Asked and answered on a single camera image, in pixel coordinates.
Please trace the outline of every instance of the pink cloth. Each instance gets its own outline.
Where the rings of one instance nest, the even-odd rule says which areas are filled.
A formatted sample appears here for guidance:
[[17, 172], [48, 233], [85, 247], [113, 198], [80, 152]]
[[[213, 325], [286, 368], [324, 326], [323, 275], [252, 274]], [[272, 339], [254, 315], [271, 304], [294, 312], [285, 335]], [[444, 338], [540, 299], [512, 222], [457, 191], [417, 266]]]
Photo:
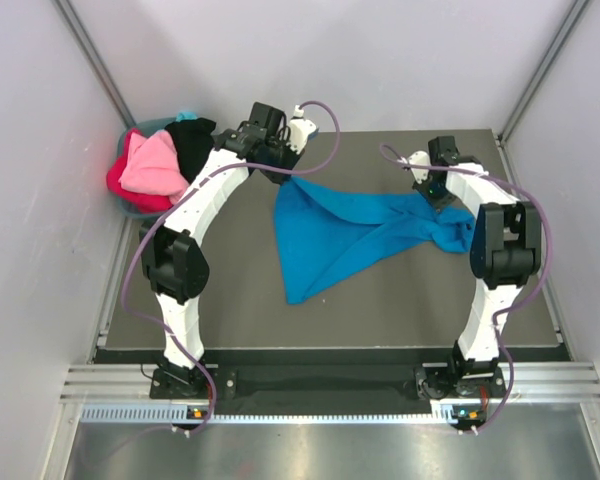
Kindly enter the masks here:
[[130, 192], [167, 196], [172, 204], [176, 204], [189, 183], [180, 175], [171, 135], [164, 130], [149, 138], [132, 133], [120, 185]]

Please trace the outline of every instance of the red cloth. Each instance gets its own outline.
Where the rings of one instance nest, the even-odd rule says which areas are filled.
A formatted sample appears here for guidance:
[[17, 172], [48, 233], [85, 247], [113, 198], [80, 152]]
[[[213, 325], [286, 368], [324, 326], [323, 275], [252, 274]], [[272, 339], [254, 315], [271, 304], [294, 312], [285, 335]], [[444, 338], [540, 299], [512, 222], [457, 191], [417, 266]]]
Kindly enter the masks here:
[[169, 197], [163, 195], [147, 195], [145, 193], [129, 192], [120, 186], [120, 176], [124, 169], [127, 167], [127, 157], [129, 156], [129, 143], [131, 142], [131, 135], [137, 133], [142, 135], [142, 132], [137, 128], [131, 129], [124, 139], [124, 150], [122, 155], [116, 163], [113, 164], [109, 172], [107, 172], [107, 188], [111, 193], [124, 198], [125, 200], [133, 203], [139, 211], [142, 213], [155, 213], [164, 212], [169, 210], [173, 204], [169, 200]]

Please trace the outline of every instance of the clothes pile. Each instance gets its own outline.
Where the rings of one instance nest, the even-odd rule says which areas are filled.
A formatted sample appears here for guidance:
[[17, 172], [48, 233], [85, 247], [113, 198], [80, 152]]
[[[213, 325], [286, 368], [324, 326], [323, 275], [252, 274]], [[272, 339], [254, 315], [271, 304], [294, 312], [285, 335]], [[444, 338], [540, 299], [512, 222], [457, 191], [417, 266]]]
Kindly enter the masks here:
[[215, 128], [211, 120], [180, 114], [149, 138], [129, 130], [122, 155], [107, 173], [107, 188], [141, 213], [168, 210], [204, 167]]

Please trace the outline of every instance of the gray table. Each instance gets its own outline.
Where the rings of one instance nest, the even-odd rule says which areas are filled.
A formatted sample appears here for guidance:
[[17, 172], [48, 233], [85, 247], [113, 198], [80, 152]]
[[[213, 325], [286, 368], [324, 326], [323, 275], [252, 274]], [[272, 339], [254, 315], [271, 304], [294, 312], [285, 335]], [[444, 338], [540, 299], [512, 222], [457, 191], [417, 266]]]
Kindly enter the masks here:
[[[493, 174], [505, 177], [491, 131], [464, 130], [344, 133], [333, 163], [310, 180], [348, 192], [410, 192], [413, 178], [384, 161], [378, 144], [388, 142], [410, 154], [426, 150], [428, 140], [443, 134], [455, 135], [462, 153], [475, 155]], [[298, 168], [321, 162], [333, 139], [333, 134], [319, 135], [309, 144]], [[288, 305], [272, 222], [277, 190], [255, 173], [229, 198], [206, 234], [202, 250], [211, 277], [200, 301], [200, 323], [207, 347], [453, 344], [467, 322], [475, 280], [467, 255], [446, 254], [433, 243], [382, 260], [302, 305]], [[130, 237], [130, 251], [138, 243], [137, 228], [135, 225]], [[131, 285], [131, 304], [160, 316], [139, 269]], [[511, 315], [504, 339], [514, 346], [557, 345], [543, 298]], [[159, 328], [130, 317], [116, 302], [107, 348], [163, 346]]]

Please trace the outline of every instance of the black cloth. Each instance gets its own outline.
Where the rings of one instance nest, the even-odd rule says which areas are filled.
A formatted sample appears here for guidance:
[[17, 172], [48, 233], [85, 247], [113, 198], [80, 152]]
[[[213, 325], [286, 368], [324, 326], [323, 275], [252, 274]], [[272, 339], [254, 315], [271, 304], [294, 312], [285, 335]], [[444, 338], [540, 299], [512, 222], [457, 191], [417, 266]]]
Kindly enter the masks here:
[[176, 147], [180, 174], [189, 183], [195, 180], [207, 163], [213, 148], [211, 133], [215, 128], [216, 122], [207, 118], [181, 120], [164, 127]]

